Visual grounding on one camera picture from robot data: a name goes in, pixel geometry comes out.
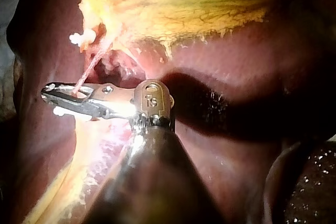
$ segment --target yellow fat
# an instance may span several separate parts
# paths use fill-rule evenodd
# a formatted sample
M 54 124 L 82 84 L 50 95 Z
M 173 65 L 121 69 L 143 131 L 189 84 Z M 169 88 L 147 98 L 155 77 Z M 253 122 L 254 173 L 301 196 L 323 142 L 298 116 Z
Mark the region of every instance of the yellow fat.
M 178 38 L 223 35 L 249 21 L 261 22 L 272 0 L 82 0 L 85 28 L 100 22 L 115 50 L 144 38 L 158 40 L 170 54 Z

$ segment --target metal jaw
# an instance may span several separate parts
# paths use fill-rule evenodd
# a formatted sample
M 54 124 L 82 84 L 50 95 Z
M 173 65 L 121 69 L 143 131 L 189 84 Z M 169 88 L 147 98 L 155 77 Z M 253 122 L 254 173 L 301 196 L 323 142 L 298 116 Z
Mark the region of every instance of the metal jaw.
M 145 80 L 135 89 L 119 88 L 111 83 L 86 83 L 76 96 L 72 94 L 74 87 L 72 83 L 49 83 L 42 89 L 41 97 L 48 104 L 62 108 L 64 114 L 128 119 L 136 131 L 153 125 L 174 131 L 171 113 L 174 99 L 161 81 Z

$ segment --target engraved number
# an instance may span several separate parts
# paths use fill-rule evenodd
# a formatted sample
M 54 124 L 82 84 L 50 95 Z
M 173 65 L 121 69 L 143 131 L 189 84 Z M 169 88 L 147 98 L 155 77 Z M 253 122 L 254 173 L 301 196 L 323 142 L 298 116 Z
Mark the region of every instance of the engraved number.
M 147 100 L 147 107 L 155 107 L 158 105 L 158 100 L 151 94 L 147 94 L 145 98 Z

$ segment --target metal instrument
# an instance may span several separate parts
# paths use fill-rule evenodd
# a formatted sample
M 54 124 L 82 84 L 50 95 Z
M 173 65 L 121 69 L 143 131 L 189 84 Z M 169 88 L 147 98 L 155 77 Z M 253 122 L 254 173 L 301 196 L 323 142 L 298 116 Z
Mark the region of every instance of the metal instrument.
M 92 117 L 128 118 L 132 135 L 107 175 L 82 224 L 223 224 L 223 217 L 174 133 L 174 100 L 160 81 L 135 89 L 110 83 L 50 83 L 42 98 Z

